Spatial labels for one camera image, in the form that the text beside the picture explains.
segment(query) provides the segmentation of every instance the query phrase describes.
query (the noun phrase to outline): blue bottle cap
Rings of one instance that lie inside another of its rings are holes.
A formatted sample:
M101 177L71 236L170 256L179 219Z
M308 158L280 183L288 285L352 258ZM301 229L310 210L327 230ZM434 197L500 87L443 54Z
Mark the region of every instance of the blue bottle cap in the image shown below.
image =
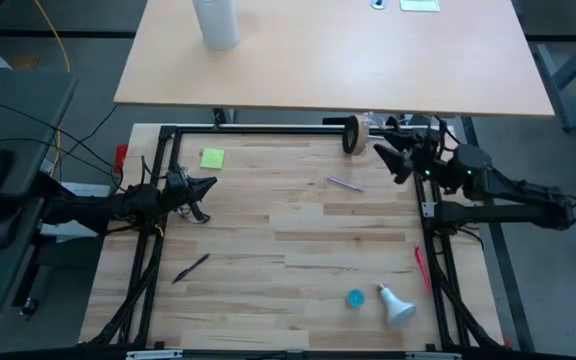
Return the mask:
M353 289L348 292L346 295L346 302L350 307L358 309L361 305L364 304L366 298L364 297L364 293L359 289Z

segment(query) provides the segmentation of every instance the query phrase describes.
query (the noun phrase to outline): yellow sticky note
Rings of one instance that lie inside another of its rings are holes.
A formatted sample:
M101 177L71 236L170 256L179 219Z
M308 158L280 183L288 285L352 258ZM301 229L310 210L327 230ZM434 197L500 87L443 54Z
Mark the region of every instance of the yellow sticky note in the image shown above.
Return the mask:
M221 169L224 166L225 151L221 149L204 149L200 166L209 169Z
M439 0L400 0L404 11L439 11Z

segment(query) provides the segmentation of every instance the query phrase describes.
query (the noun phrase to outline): computer mouse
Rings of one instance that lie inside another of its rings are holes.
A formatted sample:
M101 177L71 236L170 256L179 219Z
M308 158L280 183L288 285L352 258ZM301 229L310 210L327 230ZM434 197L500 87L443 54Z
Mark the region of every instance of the computer mouse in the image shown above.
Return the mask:
M0 211L0 249L5 249L12 244L19 225L21 206L16 209Z

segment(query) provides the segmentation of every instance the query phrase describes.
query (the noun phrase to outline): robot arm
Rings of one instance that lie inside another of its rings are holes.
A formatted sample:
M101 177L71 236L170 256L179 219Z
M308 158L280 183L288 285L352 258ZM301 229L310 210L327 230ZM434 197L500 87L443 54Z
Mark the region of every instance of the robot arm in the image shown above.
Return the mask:
M49 194L44 195L46 206L42 220L46 224L62 224L76 220L87 228L100 233L106 231L109 220L123 220L136 228L145 224L154 224L162 215L189 206L199 222L210 217L201 212L197 202L201 201L208 190L217 182L217 178L194 179L186 176L178 167L175 172L165 176L166 185L160 191L155 185L141 184L128 187L122 194L108 198L76 196L57 184Z
M449 161L440 159L445 151L445 123L438 131L431 129L402 130L398 127L384 136L393 148L374 145L395 183L402 184L413 172L454 194L459 189L474 201L505 199L522 205L465 207L444 201L436 204L435 221L459 227L473 222L531 222L537 226L565 230L576 223L570 195L557 187L531 184L507 178L492 165L491 157L478 147L458 145Z

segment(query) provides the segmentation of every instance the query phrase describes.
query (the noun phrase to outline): pink marker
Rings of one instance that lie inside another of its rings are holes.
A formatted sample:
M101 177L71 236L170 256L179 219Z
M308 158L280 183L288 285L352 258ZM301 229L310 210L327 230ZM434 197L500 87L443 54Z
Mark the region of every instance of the pink marker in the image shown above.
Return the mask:
M424 283L426 284L426 289L430 294L432 294L432 288L430 287L430 279L428 278L428 273L426 272L426 264L424 263L424 257L421 255L421 249L419 248L419 246L415 246L415 259L417 259L417 264L419 264L421 275L424 277Z
M355 185L350 185L350 184L348 184L348 183L345 183L345 182L337 179L336 177L328 176L327 179L328 179L328 181L334 182L335 184L339 184L339 185L341 185L341 186L345 186L345 187L347 187L347 188L349 188L349 189L352 189L352 190L355 190L355 191L363 192L363 190L362 190L360 187L355 186Z

